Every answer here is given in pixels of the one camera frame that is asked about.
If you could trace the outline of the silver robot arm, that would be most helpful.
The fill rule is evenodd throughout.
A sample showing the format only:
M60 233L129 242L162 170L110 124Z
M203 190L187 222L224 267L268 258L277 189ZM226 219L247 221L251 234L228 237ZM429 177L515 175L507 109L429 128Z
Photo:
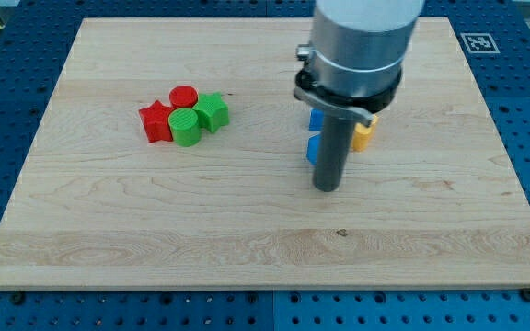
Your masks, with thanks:
M423 0L317 0L294 96L329 116L370 126L392 101Z

